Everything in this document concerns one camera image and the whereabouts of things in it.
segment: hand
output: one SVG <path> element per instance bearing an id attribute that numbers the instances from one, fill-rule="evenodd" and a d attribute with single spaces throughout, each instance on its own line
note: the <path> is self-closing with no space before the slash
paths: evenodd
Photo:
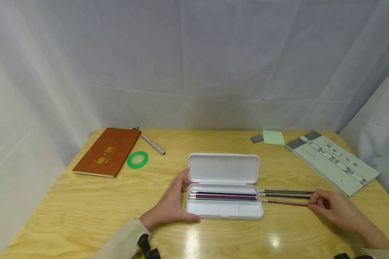
<path id="1" fill-rule="evenodd" d="M 200 222 L 198 215 L 185 212 L 180 204 L 180 195 L 186 191 L 185 185 L 192 183 L 185 178 L 188 172 L 189 167 L 175 177 L 159 202 L 140 217 L 140 221 L 148 231 L 160 224 L 172 223 L 173 221 Z"/>
<path id="2" fill-rule="evenodd" d="M 370 223 L 369 219 L 341 193 L 317 189 L 308 203 L 310 210 L 348 231 L 360 233 L 366 224 Z"/>
<path id="3" fill-rule="evenodd" d="M 336 226 L 356 232 L 366 248 L 389 250 L 389 241 L 385 234 L 344 194 L 317 189 L 308 202 L 308 208 L 324 216 Z"/>

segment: book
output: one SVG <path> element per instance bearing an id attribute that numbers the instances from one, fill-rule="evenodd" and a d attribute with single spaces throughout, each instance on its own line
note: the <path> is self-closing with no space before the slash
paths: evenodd
<path id="1" fill-rule="evenodd" d="M 123 128 L 105 129 L 72 171 L 76 174 L 117 177 L 141 133 Z"/>
<path id="2" fill-rule="evenodd" d="M 352 196 L 379 175 L 377 170 L 317 131 L 289 142 L 286 147 L 347 196 Z"/>

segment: white backdrop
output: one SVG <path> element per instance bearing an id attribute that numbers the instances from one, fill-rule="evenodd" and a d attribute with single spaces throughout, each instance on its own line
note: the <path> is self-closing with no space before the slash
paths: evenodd
<path id="1" fill-rule="evenodd" d="M 378 169 L 389 192 L 389 76 L 340 135 L 360 159 Z"/>
<path id="2" fill-rule="evenodd" d="M 0 251 L 100 126 L 337 131 L 388 74 L 389 0 L 0 0 Z"/>

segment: silver pen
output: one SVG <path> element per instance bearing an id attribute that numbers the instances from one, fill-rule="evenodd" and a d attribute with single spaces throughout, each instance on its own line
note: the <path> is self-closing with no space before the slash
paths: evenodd
<path id="1" fill-rule="evenodd" d="M 165 155 L 166 153 L 166 150 L 162 149 L 159 145 L 157 145 L 156 143 L 154 143 L 151 139 L 149 139 L 145 134 L 141 134 L 142 138 L 148 142 L 148 144 L 150 144 L 155 150 L 157 150 L 161 155 Z"/>

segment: wooden table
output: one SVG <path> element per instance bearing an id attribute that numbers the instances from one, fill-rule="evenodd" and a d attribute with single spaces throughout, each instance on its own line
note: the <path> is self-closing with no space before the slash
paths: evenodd
<path id="1" fill-rule="evenodd" d="M 73 174 L 72 168 L 104 131 L 95 131 L 36 208 L 1 258 L 90 258 L 129 218 L 156 204 L 170 181 L 187 166 L 190 153 L 238 153 L 260 157 L 258 188 L 333 190 L 285 147 L 250 137 L 259 131 L 155 130 L 143 132 L 167 150 L 161 156 L 140 139 L 133 151 L 148 153 L 141 169 L 124 165 L 116 179 Z M 305 131 L 284 131 L 285 142 Z M 321 132 L 346 150 L 333 132 Z M 374 181 L 351 200 L 389 238 L 389 195 Z M 360 247 L 354 236 L 320 220 L 305 207 L 263 204 L 259 221 L 202 219 L 153 232 L 152 247 L 162 258 L 333 258 Z"/>

